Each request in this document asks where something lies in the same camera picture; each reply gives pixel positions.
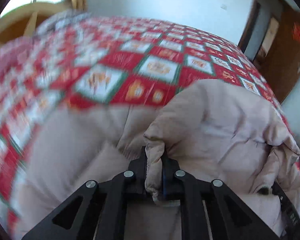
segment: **bed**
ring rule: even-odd
[[[0,223],[10,234],[29,149],[56,108],[163,107],[199,79],[242,86],[273,104],[266,80],[238,47],[168,21],[75,14],[44,22],[0,49]]]

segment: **black metal bracket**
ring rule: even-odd
[[[163,197],[180,200],[182,240],[210,239],[211,235],[214,240],[279,239],[221,180],[196,179],[166,152],[161,160]],[[146,166],[143,147],[127,171],[104,183],[86,182],[23,240],[123,240],[127,202],[151,197],[144,186]],[[285,203],[285,210],[290,211]]]

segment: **door frame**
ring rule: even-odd
[[[257,19],[259,16],[261,5],[257,1],[254,2],[253,8],[252,8],[252,16],[249,20],[249,26],[247,27],[246,33],[244,36],[242,36],[242,40],[240,40],[238,47],[241,49],[241,51],[244,53],[247,49],[247,46],[249,44],[249,41],[251,39],[254,27],[256,26]]]
[[[271,22],[271,19],[272,19],[272,18],[274,18],[274,19],[279,23],[279,26],[280,26],[280,21],[279,21],[279,20],[277,19],[277,17],[274,16],[274,14],[272,13],[272,14],[271,14],[271,17],[270,17],[270,19],[269,19],[269,22],[268,22],[268,28],[267,28],[267,31],[266,31],[265,35],[263,36],[263,38],[262,38],[262,42],[261,42],[261,44],[260,44],[260,46],[259,46],[259,49],[257,50],[257,53],[255,54],[255,56],[254,56],[252,62],[255,61],[255,59],[256,59],[256,57],[257,57],[257,55],[258,55],[258,52],[259,52],[259,50],[261,49],[262,43],[263,43],[263,41],[265,40],[265,37],[266,37],[266,35],[267,35],[267,32],[268,32],[268,29],[269,29],[270,22]]]
[[[256,23],[254,21],[254,18],[256,19],[256,17],[255,17],[256,10],[257,10],[257,0],[253,0],[246,26],[243,30],[243,33],[242,33],[241,38],[238,43],[238,47],[239,47],[239,49],[241,49],[242,52],[243,52],[243,50],[245,50],[247,48],[248,42],[249,42],[249,40],[251,38],[251,34],[252,34],[252,31],[250,32],[250,30],[253,30],[254,24]]]

